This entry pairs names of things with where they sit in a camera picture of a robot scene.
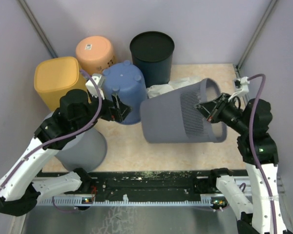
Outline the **blue round bin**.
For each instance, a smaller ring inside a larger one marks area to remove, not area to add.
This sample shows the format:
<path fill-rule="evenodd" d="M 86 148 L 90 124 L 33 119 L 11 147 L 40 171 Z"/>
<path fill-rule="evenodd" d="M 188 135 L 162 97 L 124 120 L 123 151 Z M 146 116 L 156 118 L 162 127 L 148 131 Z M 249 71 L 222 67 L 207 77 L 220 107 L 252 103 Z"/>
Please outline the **blue round bin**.
<path fill-rule="evenodd" d="M 105 98 L 112 100 L 112 94 L 117 93 L 120 101 L 132 108 L 122 124 L 132 125 L 140 122 L 140 105 L 148 98 L 141 70 L 129 60 L 125 60 L 103 70 L 103 76 L 105 77 L 103 84 Z"/>

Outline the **grey mesh bin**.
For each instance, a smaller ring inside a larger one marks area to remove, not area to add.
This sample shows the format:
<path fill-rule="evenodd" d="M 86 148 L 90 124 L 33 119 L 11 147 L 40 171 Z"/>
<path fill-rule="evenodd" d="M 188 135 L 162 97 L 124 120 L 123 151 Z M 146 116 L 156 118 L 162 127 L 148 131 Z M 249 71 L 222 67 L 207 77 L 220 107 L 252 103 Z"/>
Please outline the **grey mesh bin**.
<path fill-rule="evenodd" d="M 224 123 L 211 124 L 196 109 L 221 94 L 217 83 L 205 78 L 141 103 L 143 135 L 149 143 L 221 143 L 227 138 Z"/>

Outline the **grey round bin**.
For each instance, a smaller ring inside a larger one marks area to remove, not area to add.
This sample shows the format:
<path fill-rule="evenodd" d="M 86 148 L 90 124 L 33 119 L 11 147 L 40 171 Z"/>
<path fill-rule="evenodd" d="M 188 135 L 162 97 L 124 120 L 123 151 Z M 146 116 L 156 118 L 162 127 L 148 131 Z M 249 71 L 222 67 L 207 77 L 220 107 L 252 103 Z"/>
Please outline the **grey round bin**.
<path fill-rule="evenodd" d="M 107 154 L 105 137 L 94 127 L 76 136 L 66 144 L 55 158 L 68 171 L 83 168 L 87 172 L 94 171 Z"/>

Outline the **peach plastic bucket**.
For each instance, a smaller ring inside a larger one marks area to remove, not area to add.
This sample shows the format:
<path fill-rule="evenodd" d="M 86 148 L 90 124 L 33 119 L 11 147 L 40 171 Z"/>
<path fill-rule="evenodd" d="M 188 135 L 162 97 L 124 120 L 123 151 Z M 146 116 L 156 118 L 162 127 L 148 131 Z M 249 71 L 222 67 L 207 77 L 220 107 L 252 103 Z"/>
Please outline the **peach plastic bucket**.
<path fill-rule="evenodd" d="M 101 74 L 117 63 L 112 43 L 102 36 L 84 38 L 76 46 L 75 54 L 82 69 L 89 75 Z"/>

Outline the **black round bin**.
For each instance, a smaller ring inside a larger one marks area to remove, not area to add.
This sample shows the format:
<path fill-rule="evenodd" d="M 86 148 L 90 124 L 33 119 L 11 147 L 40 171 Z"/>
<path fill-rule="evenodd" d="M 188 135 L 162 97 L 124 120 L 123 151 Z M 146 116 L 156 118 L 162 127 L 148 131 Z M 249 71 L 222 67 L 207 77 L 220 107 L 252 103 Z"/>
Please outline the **black round bin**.
<path fill-rule="evenodd" d="M 173 39 L 158 31 L 136 35 L 130 42 L 132 62 L 144 75 L 146 87 L 167 84 L 170 81 Z"/>

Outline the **yellow slotted plastic basket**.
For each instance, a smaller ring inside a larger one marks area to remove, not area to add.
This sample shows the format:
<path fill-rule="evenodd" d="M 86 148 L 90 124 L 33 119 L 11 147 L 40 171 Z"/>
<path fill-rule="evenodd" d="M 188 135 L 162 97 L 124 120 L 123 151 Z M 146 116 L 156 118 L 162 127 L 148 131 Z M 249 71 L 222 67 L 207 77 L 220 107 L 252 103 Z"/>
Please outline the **yellow slotted plastic basket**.
<path fill-rule="evenodd" d="M 48 109 L 60 106 L 60 98 L 73 89 L 86 91 L 86 80 L 75 57 L 53 58 L 41 62 L 35 70 L 34 88 Z"/>

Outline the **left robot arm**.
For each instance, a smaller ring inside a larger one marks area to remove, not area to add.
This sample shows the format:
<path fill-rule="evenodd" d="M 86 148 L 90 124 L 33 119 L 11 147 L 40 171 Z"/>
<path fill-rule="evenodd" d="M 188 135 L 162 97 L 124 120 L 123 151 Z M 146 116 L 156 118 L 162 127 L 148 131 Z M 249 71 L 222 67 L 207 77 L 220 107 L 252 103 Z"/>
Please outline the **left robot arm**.
<path fill-rule="evenodd" d="M 92 178 L 83 168 L 46 182 L 36 183 L 33 179 L 50 158 L 90 130 L 98 119 L 122 122 L 129 115 L 132 107 L 122 103 L 116 93 L 111 97 L 111 100 L 94 97 L 81 89 L 61 97 L 59 108 L 41 123 L 23 155 L 0 179 L 1 214 L 22 216 L 41 200 L 91 190 Z"/>

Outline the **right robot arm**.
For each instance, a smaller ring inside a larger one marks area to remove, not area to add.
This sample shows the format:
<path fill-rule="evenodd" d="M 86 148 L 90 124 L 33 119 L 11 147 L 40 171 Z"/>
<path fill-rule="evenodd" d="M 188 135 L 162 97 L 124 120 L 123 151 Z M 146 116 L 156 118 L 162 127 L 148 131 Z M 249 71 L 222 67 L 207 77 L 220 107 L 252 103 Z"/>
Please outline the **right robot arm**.
<path fill-rule="evenodd" d="M 227 168 L 211 171 L 209 189 L 224 195 L 236 216 L 240 234 L 289 234 L 279 202 L 277 146 L 268 133 L 271 105 L 256 97 L 241 110 L 234 104 L 237 99 L 222 93 L 195 108 L 207 122 L 224 123 L 239 134 L 237 148 L 248 173 L 252 200 L 246 198 Z"/>

